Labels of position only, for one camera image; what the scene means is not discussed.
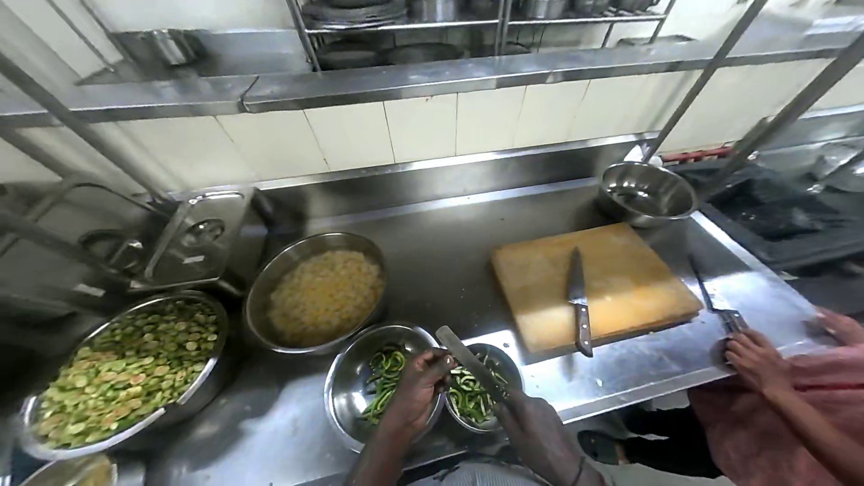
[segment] commercial kitchen counter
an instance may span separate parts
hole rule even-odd
[[[374,240],[390,273],[386,319],[430,332],[446,324],[463,340],[502,348],[520,365],[525,391],[548,400],[565,422],[717,380],[728,375],[716,347],[725,330],[705,310],[674,328],[600,346],[594,358],[528,355],[492,271],[493,248],[610,223],[594,208],[591,175],[638,141],[612,137],[274,183],[264,188],[279,215],[270,251],[327,231]],[[701,214],[640,235],[701,296],[692,253],[704,277],[784,354],[829,345],[805,325],[812,306]],[[325,415],[332,359],[254,353],[208,408],[172,431],[148,483],[339,483],[357,456]],[[409,465],[504,440],[474,435],[444,413]]]

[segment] bowl of grated potato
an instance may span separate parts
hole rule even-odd
[[[244,320],[268,349],[326,354],[384,311],[387,272],[375,243],[351,233],[286,246],[255,279]]]

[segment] sandal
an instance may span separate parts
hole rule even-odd
[[[576,438],[582,450],[598,463],[616,466],[620,464],[616,448],[618,439],[597,431],[580,431],[576,434]]]

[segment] bowl of sliced vegetables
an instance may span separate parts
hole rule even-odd
[[[489,368],[499,383],[524,390],[522,373],[504,350],[479,342],[469,344],[467,348]],[[450,372],[450,389],[446,401],[450,415],[471,432],[486,433],[501,428],[492,413],[495,401],[462,365]]]
[[[191,416],[226,382],[227,335],[225,309],[201,292],[132,305],[95,329],[48,387],[24,401],[22,448],[71,459]]]
[[[345,445],[363,450],[384,415],[408,359],[438,346],[424,329],[391,322],[366,329],[336,356],[324,383],[327,418]],[[426,432],[444,409],[438,395]]]

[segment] grated potato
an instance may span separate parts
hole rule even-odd
[[[331,250],[286,274],[270,294],[270,321],[284,343],[317,346],[349,332],[384,291],[381,268],[361,252]]]

